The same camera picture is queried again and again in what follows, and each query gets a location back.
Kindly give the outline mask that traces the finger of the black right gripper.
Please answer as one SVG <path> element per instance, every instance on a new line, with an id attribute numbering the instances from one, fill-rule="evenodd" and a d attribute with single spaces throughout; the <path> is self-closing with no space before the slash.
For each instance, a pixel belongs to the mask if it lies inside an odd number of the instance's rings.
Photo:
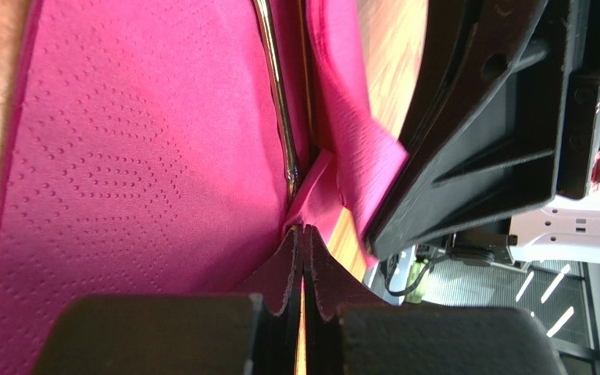
<path id="1" fill-rule="evenodd" d="M 431 131 L 438 128 L 434 121 L 460 75 L 483 6 L 482 1 L 428 2 L 420 71 L 399 135 L 405 150 L 417 151 L 424 144 L 440 148 L 443 141 L 461 134 L 473 122 L 469 117 L 463 118 L 455 122 L 449 133 L 427 140 Z"/>

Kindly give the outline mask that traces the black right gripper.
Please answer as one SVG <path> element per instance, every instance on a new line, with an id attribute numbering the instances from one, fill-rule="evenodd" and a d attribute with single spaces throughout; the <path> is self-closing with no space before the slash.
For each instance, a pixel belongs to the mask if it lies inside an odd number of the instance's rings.
<path id="1" fill-rule="evenodd" d="M 473 122 L 406 150 L 366 228 L 377 259 L 414 245 L 490 259 L 517 243 L 513 216 L 600 188 L 600 1 L 482 2 L 427 140 Z"/>

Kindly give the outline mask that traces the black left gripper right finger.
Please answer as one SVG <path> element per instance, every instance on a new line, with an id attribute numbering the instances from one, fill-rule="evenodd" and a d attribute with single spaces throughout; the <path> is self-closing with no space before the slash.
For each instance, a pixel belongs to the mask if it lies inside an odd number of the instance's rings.
<path id="1" fill-rule="evenodd" d="M 320 232 L 302 232 L 306 369 L 310 374 L 563 374 L 528 312 L 395 306 L 357 281 Z"/>

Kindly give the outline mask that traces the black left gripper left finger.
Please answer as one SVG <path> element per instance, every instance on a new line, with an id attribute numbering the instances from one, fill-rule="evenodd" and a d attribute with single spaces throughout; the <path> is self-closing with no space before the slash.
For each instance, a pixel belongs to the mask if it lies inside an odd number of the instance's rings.
<path id="1" fill-rule="evenodd" d="M 55 322 L 35 374 L 292 374 L 304 231 L 233 291 L 92 295 Z"/>

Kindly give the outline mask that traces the iridescent fork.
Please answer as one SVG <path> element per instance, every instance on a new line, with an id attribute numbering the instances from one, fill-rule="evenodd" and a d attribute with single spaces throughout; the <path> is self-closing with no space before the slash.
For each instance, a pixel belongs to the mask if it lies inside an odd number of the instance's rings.
<path id="1" fill-rule="evenodd" d="M 277 129 L 280 137 L 281 149 L 284 160 L 284 176 L 287 184 L 287 200 L 291 203 L 301 184 L 298 168 L 298 153 L 292 133 L 288 100 L 286 98 L 284 79 L 282 76 L 280 54 L 274 30 L 272 9 L 267 0 L 254 0 L 256 18 L 259 25 L 259 33 L 265 52 L 266 65 L 270 77 L 271 94 L 275 105 L 277 117 Z"/>

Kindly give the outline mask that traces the magenta paper napkin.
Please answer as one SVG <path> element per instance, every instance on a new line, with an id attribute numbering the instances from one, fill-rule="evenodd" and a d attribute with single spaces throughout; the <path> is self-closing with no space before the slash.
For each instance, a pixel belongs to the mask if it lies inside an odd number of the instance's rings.
<path id="1" fill-rule="evenodd" d="M 371 115 L 354 1 L 270 4 L 305 174 L 288 201 L 251 1 L 34 1 L 0 186 L 0 374 L 97 293 L 241 283 L 293 223 L 364 238 L 406 153 Z"/>

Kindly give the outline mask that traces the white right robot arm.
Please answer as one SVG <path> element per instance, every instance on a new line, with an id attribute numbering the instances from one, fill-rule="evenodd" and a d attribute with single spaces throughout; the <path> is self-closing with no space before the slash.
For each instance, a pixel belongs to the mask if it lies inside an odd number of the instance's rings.
<path id="1" fill-rule="evenodd" d="M 600 1 L 431 1 L 407 159 L 368 224 L 386 259 L 600 263 Z"/>

